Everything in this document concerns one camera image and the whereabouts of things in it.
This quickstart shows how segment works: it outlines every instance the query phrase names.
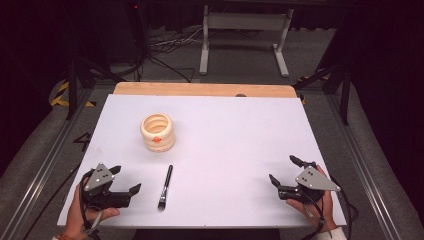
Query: wooden table edge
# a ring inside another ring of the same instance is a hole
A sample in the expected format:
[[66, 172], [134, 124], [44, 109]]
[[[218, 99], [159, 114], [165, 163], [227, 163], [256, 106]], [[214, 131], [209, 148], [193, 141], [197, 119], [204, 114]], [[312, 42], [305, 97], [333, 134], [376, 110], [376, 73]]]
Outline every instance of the wooden table edge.
[[289, 85], [120, 82], [113, 94], [159, 96], [246, 96], [297, 98]]

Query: metal stand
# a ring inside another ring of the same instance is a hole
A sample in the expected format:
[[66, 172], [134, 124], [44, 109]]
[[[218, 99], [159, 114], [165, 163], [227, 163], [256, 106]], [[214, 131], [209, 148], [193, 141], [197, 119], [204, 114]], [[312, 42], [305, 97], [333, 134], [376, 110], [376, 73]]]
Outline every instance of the metal stand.
[[127, 80], [120, 78], [116, 74], [103, 69], [102, 67], [81, 58], [76, 52], [72, 52], [72, 47], [68, 46], [68, 80], [69, 80], [69, 110], [66, 120], [70, 120], [78, 107], [78, 87], [77, 80], [80, 81], [83, 88], [93, 88], [96, 83], [90, 73], [90, 69], [94, 69], [104, 76], [109, 77], [115, 82], [126, 82]]
[[284, 61], [282, 48], [286, 40], [293, 9], [289, 9], [286, 14], [242, 14], [242, 13], [216, 13], [209, 12], [206, 5], [203, 16], [203, 46], [200, 58], [200, 75], [208, 72], [209, 57], [209, 29], [248, 29], [248, 30], [269, 30], [281, 31], [278, 44], [273, 44], [275, 58], [281, 72], [281, 76], [288, 77], [286, 62]]
[[340, 117], [345, 125], [349, 125], [347, 121], [347, 109], [349, 103], [349, 91], [351, 83], [351, 73], [349, 70], [349, 64], [335, 65], [326, 69], [323, 69], [311, 77], [304, 79], [301, 82], [297, 82], [292, 85], [295, 90], [302, 89], [303, 87], [331, 74], [328, 81], [322, 87], [325, 94], [334, 94], [337, 88], [343, 83], [342, 87], [342, 98], [340, 102]]

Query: stacked wooden rings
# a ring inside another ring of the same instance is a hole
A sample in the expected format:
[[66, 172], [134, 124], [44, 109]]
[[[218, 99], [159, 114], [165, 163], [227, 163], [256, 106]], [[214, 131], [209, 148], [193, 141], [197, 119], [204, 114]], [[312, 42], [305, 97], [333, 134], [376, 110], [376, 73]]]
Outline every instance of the stacked wooden rings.
[[147, 116], [140, 125], [140, 131], [146, 147], [153, 152], [164, 152], [174, 145], [174, 126], [165, 114]]

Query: sleeve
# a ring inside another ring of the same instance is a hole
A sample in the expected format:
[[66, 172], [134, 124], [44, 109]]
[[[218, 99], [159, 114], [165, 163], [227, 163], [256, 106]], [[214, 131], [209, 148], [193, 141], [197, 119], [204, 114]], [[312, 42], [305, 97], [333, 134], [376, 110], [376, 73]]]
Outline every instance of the sleeve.
[[332, 237], [328, 232], [318, 233], [317, 240], [346, 240], [346, 236], [341, 227], [331, 230], [331, 235]]

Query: table leg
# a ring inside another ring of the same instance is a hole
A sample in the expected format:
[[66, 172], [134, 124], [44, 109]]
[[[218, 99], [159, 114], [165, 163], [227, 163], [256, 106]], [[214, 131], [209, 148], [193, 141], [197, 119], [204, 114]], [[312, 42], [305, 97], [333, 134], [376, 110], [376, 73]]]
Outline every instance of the table leg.
[[203, 45], [202, 45], [202, 56], [200, 57], [200, 75], [206, 75], [208, 72], [208, 58], [209, 58], [209, 40], [208, 40], [208, 16], [209, 9], [205, 5], [205, 10], [203, 14]]
[[283, 27], [281, 29], [281, 38], [278, 44], [273, 44], [275, 58], [277, 59], [278, 67], [280, 68], [281, 76], [288, 77], [289, 71], [287, 70], [286, 62], [282, 54], [284, 41], [286, 40], [287, 32], [290, 27], [290, 22], [293, 16], [293, 9], [289, 9], [284, 20]]

